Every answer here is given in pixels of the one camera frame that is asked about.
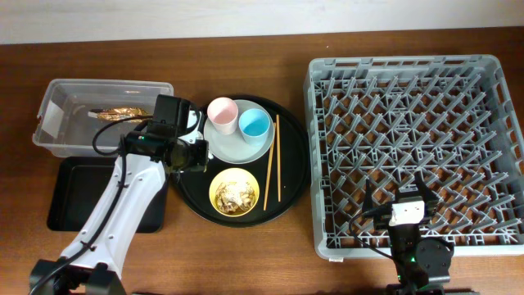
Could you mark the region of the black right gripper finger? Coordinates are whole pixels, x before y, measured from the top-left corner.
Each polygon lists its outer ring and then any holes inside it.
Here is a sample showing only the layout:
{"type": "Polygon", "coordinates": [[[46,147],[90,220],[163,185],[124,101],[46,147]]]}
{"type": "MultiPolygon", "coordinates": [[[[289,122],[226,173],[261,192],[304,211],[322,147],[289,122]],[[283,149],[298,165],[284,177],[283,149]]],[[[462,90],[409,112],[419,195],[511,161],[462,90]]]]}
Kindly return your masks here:
{"type": "Polygon", "coordinates": [[[427,187],[422,174],[419,172],[415,174],[415,184],[422,200],[424,201],[425,217],[433,217],[436,214],[436,208],[438,205],[437,195],[427,187]]]}
{"type": "Polygon", "coordinates": [[[362,205],[362,212],[367,213],[373,209],[373,190],[371,188],[370,179],[365,182],[365,196],[362,205]]]}

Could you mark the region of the yellow bowl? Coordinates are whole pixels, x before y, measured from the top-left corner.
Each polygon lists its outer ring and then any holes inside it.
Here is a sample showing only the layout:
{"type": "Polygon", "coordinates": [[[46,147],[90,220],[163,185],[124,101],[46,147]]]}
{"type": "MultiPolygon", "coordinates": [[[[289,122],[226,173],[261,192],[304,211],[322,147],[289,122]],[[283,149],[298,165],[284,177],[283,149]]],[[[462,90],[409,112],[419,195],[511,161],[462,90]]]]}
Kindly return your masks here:
{"type": "Polygon", "coordinates": [[[241,168],[219,172],[209,186],[211,206],[222,216],[236,218],[251,212],[260,197],[255,176],[241,168]]]}

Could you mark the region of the food scraps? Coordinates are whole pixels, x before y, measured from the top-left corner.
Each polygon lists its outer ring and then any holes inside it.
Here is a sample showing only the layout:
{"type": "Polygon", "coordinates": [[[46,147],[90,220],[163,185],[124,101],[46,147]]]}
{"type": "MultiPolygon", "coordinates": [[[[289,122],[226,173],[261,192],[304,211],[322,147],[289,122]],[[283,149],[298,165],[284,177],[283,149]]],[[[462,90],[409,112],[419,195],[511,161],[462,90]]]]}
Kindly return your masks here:
{"type": "Polygon", "coordinates": [[[226,215],[241,214],[255,205],[255,190],[247,182],[223,182],[215,192],[215,203],[226,215]]]}

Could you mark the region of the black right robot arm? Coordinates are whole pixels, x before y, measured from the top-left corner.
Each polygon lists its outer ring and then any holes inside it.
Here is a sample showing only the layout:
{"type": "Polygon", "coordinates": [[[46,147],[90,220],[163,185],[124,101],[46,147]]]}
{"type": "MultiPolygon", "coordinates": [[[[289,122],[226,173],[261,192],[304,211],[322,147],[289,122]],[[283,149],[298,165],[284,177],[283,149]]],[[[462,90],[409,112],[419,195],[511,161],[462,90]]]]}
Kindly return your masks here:
{"type": "Polygon", "coordinates": [[[439,198],[416,175],[412,191],[397,191],[391,202],[373,205],[369,181],[365,184],[363,214],[375,230],[385,230],[391,243],[390,258],[399,283],[386,286],[388,294],[443,294],[450,281],[454,246],[442,238],[424,238],[421,227],[436,214],[439,198]]]}

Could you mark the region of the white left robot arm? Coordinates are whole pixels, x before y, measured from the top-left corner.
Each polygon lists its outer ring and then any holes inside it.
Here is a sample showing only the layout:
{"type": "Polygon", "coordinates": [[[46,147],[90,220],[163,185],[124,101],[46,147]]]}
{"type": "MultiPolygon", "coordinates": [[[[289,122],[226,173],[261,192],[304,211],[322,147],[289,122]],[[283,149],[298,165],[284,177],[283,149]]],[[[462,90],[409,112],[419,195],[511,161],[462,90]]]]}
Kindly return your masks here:
{"type": "Polygon", "coordinates": [[[192,102],[160,95],[150,116],[121,135],[115,166],[102,196],[73,242],[56,261],[40,260],[29,276],[32,294],[123,294],[124,260],[151,201],[172,174],[201,172],[209,144],[199,128],[203,114],[192,102]]]}

